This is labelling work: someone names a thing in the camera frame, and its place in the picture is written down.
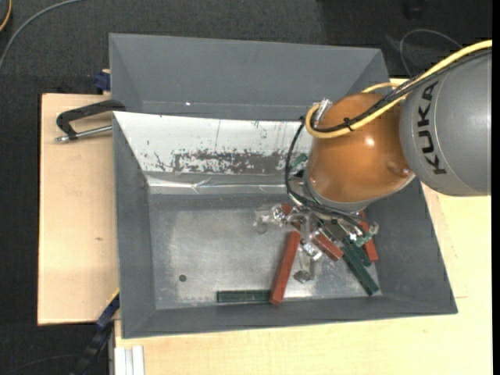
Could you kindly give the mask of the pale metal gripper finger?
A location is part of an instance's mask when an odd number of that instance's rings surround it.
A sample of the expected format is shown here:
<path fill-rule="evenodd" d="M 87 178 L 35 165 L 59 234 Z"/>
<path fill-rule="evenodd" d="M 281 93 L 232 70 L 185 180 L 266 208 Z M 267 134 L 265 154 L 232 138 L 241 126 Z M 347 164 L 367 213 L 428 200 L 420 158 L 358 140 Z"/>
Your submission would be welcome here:
<path fill-rule="evenodd" d="M 298 248 L 299 269 L 294 279 L 301 284 L 314 281 L 321 273 L 323 253 L 313 243 L 300 244 Z"/>
<path fill-rule="evenodd" d="M 260 209 L 255 213 L 254 230 L 263 235 L 271 228 L 282 228 L 287 224 L 287 216 L 280 205 Z"/>

